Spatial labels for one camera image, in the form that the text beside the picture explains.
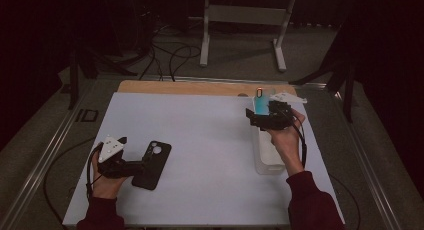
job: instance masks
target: maroon sleeve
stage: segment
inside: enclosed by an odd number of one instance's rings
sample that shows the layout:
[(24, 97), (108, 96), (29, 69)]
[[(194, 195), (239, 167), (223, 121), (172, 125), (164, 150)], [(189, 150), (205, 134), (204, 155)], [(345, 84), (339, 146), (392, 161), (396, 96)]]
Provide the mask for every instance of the maroon sleeve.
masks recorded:
[(116, 198), (91, 197), (85, 218), (78, 222), (78, 230), (123, 230), (124, 219), (116, 214)]
[(297, 173), (286, 181), (292, 191), (289, 217), (293, 230), (345, 229), (333, 198), (318, 189), (311, 172)]

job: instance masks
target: person's right hand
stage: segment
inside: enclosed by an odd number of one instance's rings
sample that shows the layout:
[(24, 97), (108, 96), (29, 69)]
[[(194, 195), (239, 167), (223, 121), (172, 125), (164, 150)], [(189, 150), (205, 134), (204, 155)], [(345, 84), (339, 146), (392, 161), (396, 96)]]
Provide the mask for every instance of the person's right hand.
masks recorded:
[[(301, 123), (305, 121), (305, 116), (294, 109), (292, 109), (292, 112), (297, 118), (294, 124), (300, 129)], [(299, 156), (299, 135), (297, 131), (290, 126), (284, 130), (267, 129), (267, 132), (271, 134), (271, 142), (274, 144), (281, 159), (286, 165), (288, 175), (292, 176), (304, 171)]]

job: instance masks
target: dark background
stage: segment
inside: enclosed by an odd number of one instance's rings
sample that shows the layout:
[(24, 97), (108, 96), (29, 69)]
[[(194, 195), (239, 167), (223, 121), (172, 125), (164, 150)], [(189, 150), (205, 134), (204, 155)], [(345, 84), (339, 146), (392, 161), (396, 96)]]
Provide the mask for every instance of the dark background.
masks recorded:
[[(83, 7), (84, 1), (91, 6), (89, 11)], [(203, 0), (152, 1), (151, 8), (160, 19), (181, 30), (188, 29), (188, 16), (203, 14)], [(287, 0), (211, 2), (284, 7)], [(296, 27), (342, 26), (329, 54), (346, 53), (357, 59), (356, 80), (363, 83), (422, 196), (424, 151), (419, 140), (424, 122), (423, 3), (424, 0), (297, 0), (291, 19)], [(99, 28), (105, 31), (104, 35), (97, 34), (102, 37), (93, 45), (125, 48), (111, 26), (104, 26), (110, 18), (107, 9), (102, 0), (0, 0), (0, 149), (61, 87), (57, 73), (69, 65), (69, 29), (86, 29), (91, 24), (92, 32)]]

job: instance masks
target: gray carpet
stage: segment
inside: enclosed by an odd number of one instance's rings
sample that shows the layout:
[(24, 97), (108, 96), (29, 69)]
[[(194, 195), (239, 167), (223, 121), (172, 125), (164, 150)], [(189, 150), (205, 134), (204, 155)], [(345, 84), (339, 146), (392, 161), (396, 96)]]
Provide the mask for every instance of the gray carpet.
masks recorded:
[[(295, 80), (319, 67), (335, 34), (336, 32), (330, 29), (289, 28), (283, 41), (288, 70), (283, 74), (276, 69), (270, 48), (270, 40), (275, 34), (215, 32), (211, 35), (208, 67), (201, 68), (198, 57), (190, 59), (178, 69), (176, 78), (213, 78), (227, 81)], [(182, 34), (167, 29), (155, 41), (182, 41), (200, 47), (201, 32), (194, 29)], [(170, 43), (157, 44), (171, 52), (181, 46)], [(189, 54), (186, 50), (178, 54)], [(163, 73), (167, 74), (171, 55), (157, 49), (156, 56), (160, 60)], [(182, 61), (183, 59), (175, 59), (172, 65), (174, 69)], [(131, 66), (129, 70), (141, 73), (147, 64), (148, 59), (145, 59)], [(146, 79), (159, 78), (158, 66), (156, 63), (151, 66)], [(64, 83), (67, 83), (67, 71), (62, 74)], [(324, 83), (328, 77), (321, 77), (315, 82)], [(94, 122), (73, 122), (56, 154), (64, 155), (55, 162), (46, 178), (48, 197), (61, 217), (66, 212), (73, 187), (85, 165), (93, 144), (92, 138), (96, 136), (109, 100), (122, 79), (126, 77), (102, 69), (98, 80), (81, 81), (82, 88), (87, 91), (86, 95), (82, 95), (76, 112), (80, 109), (98, 111), (99, 116)], [(376, 204), (373, 189), (364, 175), (367, 171), (361, 165), (363, 159), (358, 157), (358, 144), (352, 139), (353, 129), (393, 208), (400, 229), (424, 229), (423, 201), (407, 176), (390, 138), (361, 86), (356, 84), (354, 89), (353, 125), (347, 124), (340, 115), (340, 104), (331, 94), (308, 86), (297, 91), (301, 97), (308, 98), (305, 107), (327, 170), (332, 176), (332, 183), (346, 220), (346, 228), (357, 229), (359, 226), (359, 229), (388, 229)], [(22, 189), (22, 184), (49, 146), (49, 141), (62, 120), (70, 114), (67, 110), (68, 101), (69, 95), (56, 93), (0, 152), (0, 220), (4, 219)], [(42, 184), (26, 202), (27, 206), (24, 206), (22, 215), (19, 215), (16, 229), (61, 229), (47, 205)]]

